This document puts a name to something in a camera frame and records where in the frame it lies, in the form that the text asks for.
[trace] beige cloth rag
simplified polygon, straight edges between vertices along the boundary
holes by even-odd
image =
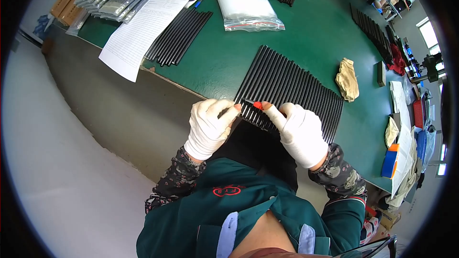
[[[399,128],[395,124],[395,121],[392,117],[389,117],[389,123],[387,124],[386,134],[384,135],[384,140],[386,141],[387,148],[392,146],[395,138],[399,134]]]
[[[340,63],[340,72],[336,75],[336,83],[340,87],[343,98],[352,102],[359,96],[359,85],[354,72],[354,61],[343,58]]]

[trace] green work jacket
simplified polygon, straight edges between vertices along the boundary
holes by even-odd
[[[139,257],[228,257],[268,209],[298,253],[338,255],[359,245],[365,204],[331,200],[320,216],[284,182],[227,158],[216,159],[193,192],[151,210],[137,240]]]

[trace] light blue collar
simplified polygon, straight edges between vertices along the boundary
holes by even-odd
[[[228,258],[233,252],[236,239],[238,212],[230,213],[223,221],[220,231],[219,243],[217,245],[217,258]],[[300,238],[298,239],[299,254],[314,254],[315,231],[307,224],[301,227]]]

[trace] red cloth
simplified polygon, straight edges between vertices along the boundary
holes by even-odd
[[[394,60],[394,64],[393,65],[387,64],[387,67],[390,70],[394,70],[395,72],[399,73],[400,76],[405,75],[406,63],[402,59],[402,54],[400,53],[400,50],[399,50],[398,46],[392,43],[391,44],[391,51],[392,51],[392,57],[393,57],[393,60]]]

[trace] red embroidered logo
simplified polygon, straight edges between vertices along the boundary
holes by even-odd
[[[223,195],[236,195],[240,193],[240,187],[244,186],[225,186],[225,187],[215,187],[213,193],[218,197],[223,197]]]

